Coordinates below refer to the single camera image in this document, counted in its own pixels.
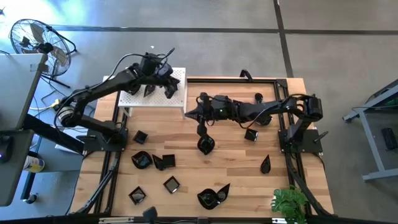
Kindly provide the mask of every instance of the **wooden tabletop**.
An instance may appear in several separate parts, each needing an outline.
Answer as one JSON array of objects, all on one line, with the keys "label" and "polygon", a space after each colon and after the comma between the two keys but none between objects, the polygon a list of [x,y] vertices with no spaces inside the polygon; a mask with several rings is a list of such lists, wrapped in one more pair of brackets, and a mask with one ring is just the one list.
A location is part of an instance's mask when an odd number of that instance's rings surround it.
[{"label": "wooden tabletop", "polygon": [[[303,79],[288,78],[287,83],[290,94],[305,93]],[[275,100],[274,87],[270,84],[189,83],[188,111],[196,108],[195,98],[201,92],[210,96],[227,95],[246,102],[253,102],[255,93],[262,93],[264,101]],[[115,99],[116,94],[112,94],[98,100],[95,118],[111,120]],[[155,206],[160,217],[279,217],[280,214],[271,211],[273,191],[287,188],[289,181],[284,155],[279,152],[278,116],[272,117],[270,125],[255,124],[252,127],[259,131],[257,142],[245,140],[245,130],[235,122],[216,122],[208,127],[208,134],[216,141],[216,146],[205,156],[197,149],[198,123],[183,119],[179,109],[134,109],[132,118],[127,120],[129,139],[121,156],[112,215],[142,216],[144,210]],[[132,140],[138,130],[149,135],[143,145]],[[139,170],[131,161],[131,156],[139,151],[157,157],[175,154],[176,167],[159,171],[151,165]],[[267,155],[272,169],[268,174],[262,174],[259,166]],[[97,187],[103,158],[104,152],[94,152],[83,161],[72,212],[81,208]],[[312,154],[302,154],[302,160],[308,188],[323,207],[333,213],[322,163]],[[172,175],[181,187],[169,194],[163,183]],[[217,192],[226,184],[231,187],[228,198],[221,205],[206,210],[199,204],[197,194],[202,190],[211,188]],[[147,197],[134,205],[128,195],[138,186]],[[109,184],[104,191],[102,208],[108,198],[108,188]]]}]

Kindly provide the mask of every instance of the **white pegboard stand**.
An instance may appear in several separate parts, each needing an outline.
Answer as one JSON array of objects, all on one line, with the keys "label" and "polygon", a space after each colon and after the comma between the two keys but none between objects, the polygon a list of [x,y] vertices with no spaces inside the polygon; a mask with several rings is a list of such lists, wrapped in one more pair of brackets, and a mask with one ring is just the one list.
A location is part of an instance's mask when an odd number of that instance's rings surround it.
[{"label": "white pegboard stand", "polygon": [[125,91],[120,93],[118,106],[123,110],[123,113],[127,116],[132,116],[133,108],[142,107],[163,107],[163,108],[180,108],[182,117],[185,119],[185,112],[187,110],[187,77],[185,74],[185,68],[173,68],[174,78],[180,80],[177,85],[178,90],[174,93],[173,97],[167,99],[164,88],[156,87],[155,91],[144,98],[145,85],[142,85],[139,91],[135,95],[130,95]]}]

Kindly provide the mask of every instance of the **potted plant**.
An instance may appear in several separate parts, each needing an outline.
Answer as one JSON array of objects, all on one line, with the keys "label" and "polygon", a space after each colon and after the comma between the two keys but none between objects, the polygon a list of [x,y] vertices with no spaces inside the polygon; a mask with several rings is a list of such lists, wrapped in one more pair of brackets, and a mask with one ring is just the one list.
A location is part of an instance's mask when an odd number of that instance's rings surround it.
[{"label": "potted plant", "polygon": [[291,185],[289,189],[275,189],[271,207],[273,212],[280,212],[288,224],[305,224],[303,206],[308,201],[303,192]]}]

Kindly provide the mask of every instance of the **gray floor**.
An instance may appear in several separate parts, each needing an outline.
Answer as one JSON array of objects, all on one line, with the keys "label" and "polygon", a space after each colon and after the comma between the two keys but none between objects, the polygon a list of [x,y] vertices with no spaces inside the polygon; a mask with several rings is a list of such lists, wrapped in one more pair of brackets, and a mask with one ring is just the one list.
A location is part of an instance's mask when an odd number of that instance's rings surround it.
[{"label": "gray floor", "polygon": [[[216,27],[276,29],[272,0],[119,0],[29,1],[36,10],[23,11],[9,1],[0,16],[0,49],[12,52],[8,31],[29,17],[49,24],[121,27]],[[280,0],[286,29],[396,30],[394,0]],[[254,77],[286,77],[278,34],[172,32],[62,32],[79,53],[60,80],[74,88],[99,82],[124,54],[176,51],[174,67],[188,75],[236,76],[248,69]],[[361,175],[376,171],[361,123],[341,117],[362,105],[370,94],[398,76],[398,36],[287,35],[294,77],[322,99],[329,131],[322,140],[326,176],[335,213],[342,217],[396,222],[398,177],[365,184]],[[72,197],[76,174],[43,174],[36,187],[43,201],[23,205],[15,199],[0,208],[0,220],[61,215]]]}]

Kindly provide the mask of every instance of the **electric fan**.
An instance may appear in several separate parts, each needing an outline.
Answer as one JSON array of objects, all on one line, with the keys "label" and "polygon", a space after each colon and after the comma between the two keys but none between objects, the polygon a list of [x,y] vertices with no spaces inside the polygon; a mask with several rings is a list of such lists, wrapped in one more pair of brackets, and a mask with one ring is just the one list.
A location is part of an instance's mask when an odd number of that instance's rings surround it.
[{"label": "electric fan", "polygon": [[[43,75],[56,77],[64,74],[71,62],[70,54],[76,51],[73,42],[60,35],[51,26],[33,19],[17,21],[10,31],[11,44],[17,54],[47,54],[48,66]],[[69,51],[65,41],[73,44],[74,50]]]}]

